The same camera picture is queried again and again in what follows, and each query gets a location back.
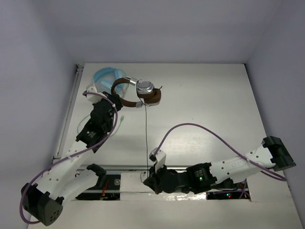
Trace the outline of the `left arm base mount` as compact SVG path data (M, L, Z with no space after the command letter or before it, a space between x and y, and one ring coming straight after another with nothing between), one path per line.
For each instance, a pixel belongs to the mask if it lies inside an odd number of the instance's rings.
M106 176L103 186L94 186L79 194L77 200L120 200L121 175L110 174Z

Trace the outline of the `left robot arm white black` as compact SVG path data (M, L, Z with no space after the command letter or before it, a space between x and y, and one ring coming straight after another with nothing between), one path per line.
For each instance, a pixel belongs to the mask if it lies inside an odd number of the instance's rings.
M19 213L26 224L32 222L25 218L24 212L36 218L35 224L49 226L58 219L70 200L90 187L105 185L106 170L99 165L87 166L78 176L75 173L111 136L122 103L117 94L84 92L83 95L96 99L89 121L61 159L42 170L21 189Z

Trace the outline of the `brown silver headphones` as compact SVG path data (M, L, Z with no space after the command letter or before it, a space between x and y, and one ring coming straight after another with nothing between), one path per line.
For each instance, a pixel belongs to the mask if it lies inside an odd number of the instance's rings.
M112 95L116 95L115 87L120 84L130 84L136 86L136 93L140 100L138 102L127 101L120 98L121 104L129 108L140 108L143 105L156 106L160 103L162 98L161 88L155 88L150 81L136 80L130 77L119 78L114 81L111 88Z

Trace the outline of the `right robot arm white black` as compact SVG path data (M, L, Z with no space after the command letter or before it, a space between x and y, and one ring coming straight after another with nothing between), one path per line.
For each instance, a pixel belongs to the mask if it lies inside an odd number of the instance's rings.
M186 168L184 172L168 169L165 165L166 154L162 150L154 149L150 159L154 165L150 167L149 176L143 184L156 194L198 194L209 191L218 184L232 187L265 170L277 172L296 166L282 140L274 136L264 138L261 146L245 155L199 163Z

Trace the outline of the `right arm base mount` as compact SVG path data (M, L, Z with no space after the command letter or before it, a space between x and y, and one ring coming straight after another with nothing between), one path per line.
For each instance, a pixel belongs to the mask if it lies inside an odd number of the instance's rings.
M250 192L245 181L236 184L218 184L206 192L207 200L247 199L250 200Z

